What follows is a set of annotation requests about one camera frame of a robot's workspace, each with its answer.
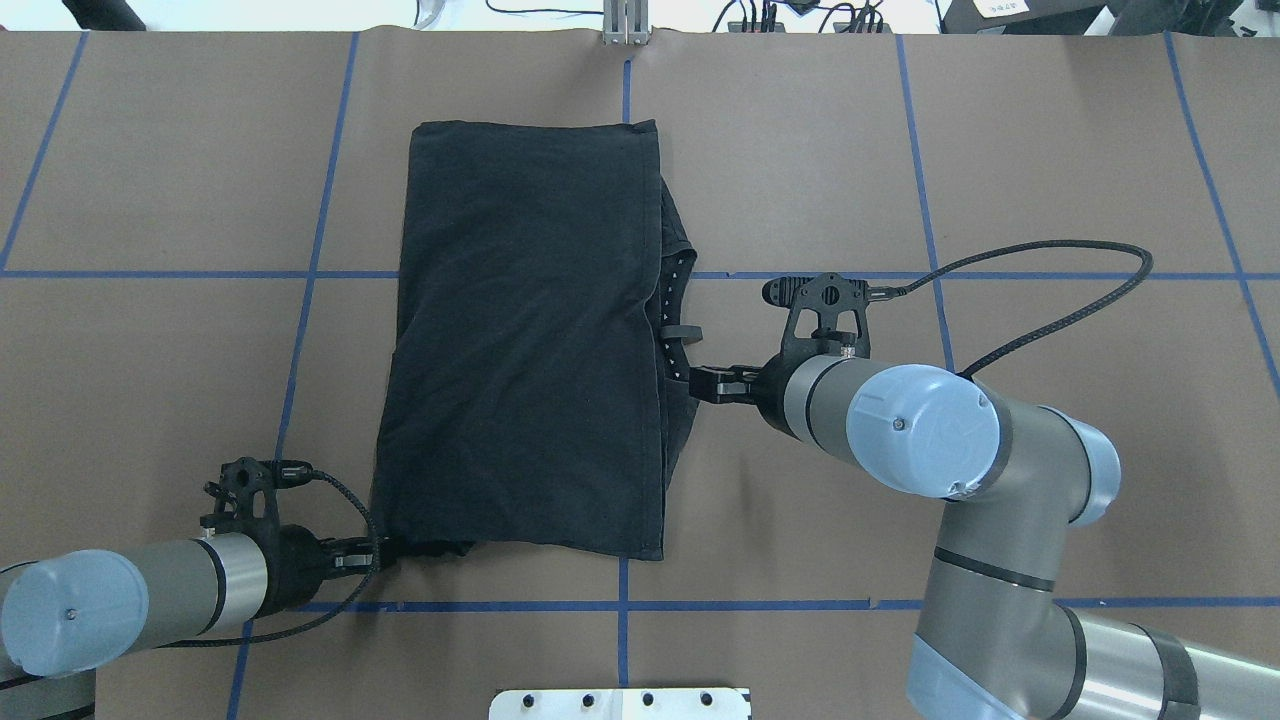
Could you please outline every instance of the wire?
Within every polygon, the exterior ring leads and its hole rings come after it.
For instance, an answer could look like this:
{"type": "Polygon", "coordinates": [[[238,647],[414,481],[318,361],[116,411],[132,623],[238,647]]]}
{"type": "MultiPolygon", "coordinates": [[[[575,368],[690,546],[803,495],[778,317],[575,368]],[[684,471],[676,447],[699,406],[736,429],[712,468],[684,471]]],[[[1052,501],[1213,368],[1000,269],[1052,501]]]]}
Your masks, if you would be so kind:
{"type": "Polygon", "coordinates": [[[1142,265],[1132,275],[1129,275],[1129,279],[1120,283],[1120,287],[1112,290],[1111,292],[1103,295],[1102,297],[1094,300],[1093,302],[1089,302],[1084,307],[1080,307],[1079,310],[1061,319],[1053,320],[1047,325],[1042,325],[1029,333],[1015,337],[1014,340],[1006,342],[1005,345],[1001,345],[996,350],[992,350],[991,352],[983,355],[973,364],[970,364],[968,368],[956,373],[957,375],[960,375],[966,380],[970,380],[973,379],[974,373],[986,368],[987,365],[991,365],[996,360],[1000,360],[1005,355],[1009,355],[1010,352],[1020,347],[1025,347],[1027,345],[1030,345],[1032,342],[1036,342],[1037,340],[1044,336],[1056,333],[1057,331],[1068,325],[1074,325],[1075,323],[1079,323],[1080,320],[1088,318],[1089,315],[1097,313],[1098,310],[1102,310],[1107,305],[1111,305],[1116,300],[1120,300],[1125,295],[1129,295],[1129,292],[1132,292],[1133,288],[1138,287],[1139,284],[1142,284],[1142,281],[1147,279],[1147,275],[1151,274],[1152,266],[1155,266],[1155,259],[1151,256],[1151,252],[1143,247],[1138,247],[1137,245],[1128,245],[1124,242],[1108,242],[1103,240],[1042,240],[1037,242],[1024,242],[1021,245],[1010,245],[1009,247],[1000,247],[996,250],[988,250],[987,252],[979,252],[978,255],[970,255],[969,258],[965,258],[963,260],[956,260],[955,263],[943,265],[942,268],[933,270],[932,273],[924,275],[923,278],[910,284],[902,287],[870,288],[870,295],[873,300],[877,301],[891,300],[893,297],[902,297],[904,295],[914,292],[929,284],[931,282],[941,278],[942,275],[952,270],[956,270],[959,268],[963,268],[965,265],[972,265],[974,263],[980,263],[983,260],[991,260],[992,258],[1000,258],[1002,255],[1012,255],[1015,252],[1027,252],[1030,250],[1042,250],[1046,247],[1084,247],[1089,250],[1111,250],[1115,252],[1128,252],[1129,255],[1135,255],[1139,259],[1142,259],[1142,265]]]}
{"type": "Polygon", "coordinates": [[[872,5],[872,1],[867,0],[863,4],[861,9],[858,12],[858,17],[854,19],[854,22],[849,23],[847,26],[845,26],[845,29],[838,32],[860,33],[864,27],[867,28],[868,35],[878,32],[876,29],[876,19],[879,18],[881,24],[884,24],[884,15],[881,15],[879,12],[877,10],[877,8],[879,8],[882,3],[884,3],[884,0],[881,0],[879,3],[872,5]]]}
{"type": "Polygon", "coordinates": [[[356,598],[360,597],[360,593],[365,592],[365,588],[369,587],[369,583],[374,579],[374,575],[383,566],[383,553],[381,548],[379,547],[379,539],[381,536],[378,533],[378,525],[374,523],[372,514],[370,514],[369,509],[365,507],[365,503],[361,502],[358,497],[356,497],[356,493],[351,492],[347,488],[347,486],[338,482],[338,478],[334,478],[328,473],[317,473],[316,477],[329,483],[338,492],[340,492],[342,496],[347,498],[347,502],[352,503],[356,507],[356,510],[360,511],[360,516],[365,519],[365,527],[369,530],[369,543],[372,547],[372,560],[369,562],[369,569],[365,570],[365,574],[360,579],[360,584],[356,585],[356,589],[351,591],[351,594],[348,594],[347,598],[339,602],[338,606],[334,607],[333,610],[325,612],[324,615],[316,618],[315,620],[310,620],[294,628],[289,628],[288,630],[280,630],[278,633],[268,633],[265,635],[252,635],[248,638],[227,638],[216,641],[179,641],[161,647],[230,647],[239,644],[256,644],[271,641],[280,641],[284,638],[291,638],[293,635],[300,635],[307,630],[314,630],[320,625],[324,625],[329,620],[337,618],[338,614],[340,614],[343,610],[351,607],[351,603],[356,602],[356,598]]]}
{"type": "Polygon", "coordinates": [[[0,570],[0,575],[4,575],[9,570],[17,570],[18,568],[26,568],[27,565],[35,565],[36,562],[38,562],[38,560],[28,560],[26,562],[14,562],[13,565],[5,568],[4,570],[0,570]]]}
{"type": "Polygon", "coordinates": [[[492,0],[484,0],[494,13],[502,13],[504,15],[524,15],[525,13],[564,13],[566,15],[603,15],[604,10],[563,10],[561,8],[530,8],[527,10],[508,10],[504,8],[494,8],[492,0]]]}
{"type": "Polygon", "coordinates": [[[712,32],[719,29],[721,20],[724,19],[724,14],[728,13],[728,9],[733,5],[742,6],[742,27],[746,27],[746,5],[742,4],[742,0],[728,0],[728,3],[724,3],[724,6],[721,8],[721,14],[716,15],[716,24],[712,26],[712,32]]]}
{"type": "Polygon", "coordinates": [[[835,5],[832,5],[831,8],[827,9],[827,15],[824,18],[822,18],[822,24],[818,26],[818,32],[819,33],[822,33],[822,31],[827,29],[827,20],[829,20],[831,15],[833,15],[836,13],[836,10],[838,10],[841,8],[845,8],[845,9],[849,10],[849,23],[850,24],[854,23],[854,17],[858,13],[858,8],[854,8],[852,3],[836,3],[835,5]]]}

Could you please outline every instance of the light blue joint cap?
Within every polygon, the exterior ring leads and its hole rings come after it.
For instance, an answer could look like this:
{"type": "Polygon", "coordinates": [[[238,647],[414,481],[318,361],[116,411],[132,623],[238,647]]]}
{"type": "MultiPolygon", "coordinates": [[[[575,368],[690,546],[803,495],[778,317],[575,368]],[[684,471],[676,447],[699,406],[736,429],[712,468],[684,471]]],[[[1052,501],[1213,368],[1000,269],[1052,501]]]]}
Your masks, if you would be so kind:
{"type": "Polygon", "coordinates": [[[1084,456],[1089,460],[1089,498],[1084,501],[1084,510],[1070,521],[1070,525],[1076,528],[1088,525],[1105,515],[1107,507],[1120,495],[1120,454],[1102,430],[1047,405],[1041,407],[1066,420],[1084,446],[1084,456]]]}
{"type": "Polygon", "coordinates": [[[872,375],[849,405],[845,432],[873,478],[924,497],[974,491],[1000,450],[991,398],[932,365],[896,365],[872,375]]]}
{"type": "Polygon", "coordinates": [[[124,655],[147,621],[147,583],[137,565],[106,550],[44,560],[9,585],[0,638],[31,675],[58,676],[124,655]]]}
{"type": "Polygon", "coordinates": [[[952,665],[920,635],[911,635],[906,697],[924,720],[1023,720],[996,696],[952,665]]]}

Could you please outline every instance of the black t-shirt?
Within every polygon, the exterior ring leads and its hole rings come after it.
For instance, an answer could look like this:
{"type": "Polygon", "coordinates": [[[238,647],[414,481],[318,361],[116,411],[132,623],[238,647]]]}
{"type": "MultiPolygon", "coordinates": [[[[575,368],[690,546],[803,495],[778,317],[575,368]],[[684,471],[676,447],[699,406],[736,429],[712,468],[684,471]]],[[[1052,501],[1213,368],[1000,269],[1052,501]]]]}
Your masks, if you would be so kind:
{"type": "Polygon", "coordinates": [[[652,120],[413,131],[381,530],[422,553],[525,541],[660,560],[696,410],[671,328],[695,258],[652,120]]]}

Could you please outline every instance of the paper label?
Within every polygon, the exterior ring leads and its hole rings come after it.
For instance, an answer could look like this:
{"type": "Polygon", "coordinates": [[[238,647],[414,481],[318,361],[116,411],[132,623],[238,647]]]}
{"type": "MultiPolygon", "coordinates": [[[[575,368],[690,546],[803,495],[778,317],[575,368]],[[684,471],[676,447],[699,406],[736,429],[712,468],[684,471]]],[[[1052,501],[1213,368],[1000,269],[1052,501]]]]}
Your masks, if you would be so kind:
{"type": "Polygon", "coordinates": [[[978,8],[978,14],[987,19],[1030,12],[1027,0],[973,0],[973,4],[978,8]]]}

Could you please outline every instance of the metal plate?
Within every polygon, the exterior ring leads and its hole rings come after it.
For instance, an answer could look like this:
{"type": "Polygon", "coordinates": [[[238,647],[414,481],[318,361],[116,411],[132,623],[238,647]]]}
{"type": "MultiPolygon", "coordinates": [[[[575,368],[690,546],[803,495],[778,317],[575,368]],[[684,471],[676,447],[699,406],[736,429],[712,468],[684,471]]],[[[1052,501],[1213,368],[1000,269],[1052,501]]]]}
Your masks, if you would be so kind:
{"type": "Polygon", "coordinates": [[[750,720],[742,688],[506,691],[489,720],[750,720]]]}

